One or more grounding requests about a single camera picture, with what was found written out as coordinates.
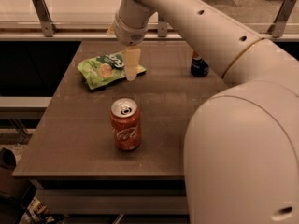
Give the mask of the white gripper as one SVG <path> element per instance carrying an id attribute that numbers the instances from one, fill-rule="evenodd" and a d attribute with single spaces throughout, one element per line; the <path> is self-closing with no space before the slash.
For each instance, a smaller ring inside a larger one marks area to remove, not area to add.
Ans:
<path id="1" fill-rule="evenodd" d="M 147 31 L 147 26 L 132 28 L 126 25 L 118 13 L 115 14 L 113 25 L 110 25 L 106 31 L 107 35 L 115 35 L 121 44 L 128 46 L 121 52 L 124 62 L 124 72 L 128 81 L 136 79 L 141 56 L 141 49 L 136 45 L 144 40 Z"/>

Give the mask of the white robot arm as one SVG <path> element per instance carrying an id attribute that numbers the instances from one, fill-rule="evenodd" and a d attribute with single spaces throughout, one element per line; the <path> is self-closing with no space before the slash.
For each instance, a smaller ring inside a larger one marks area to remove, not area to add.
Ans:
<path id="1" fill-rule="evenodd" d="M 228 88 L 192 115 L 184 177 L 192 224 L 299 224 L 299 62 L 201 0 L 121 0 L 123 45 L 158 13 Z"/>

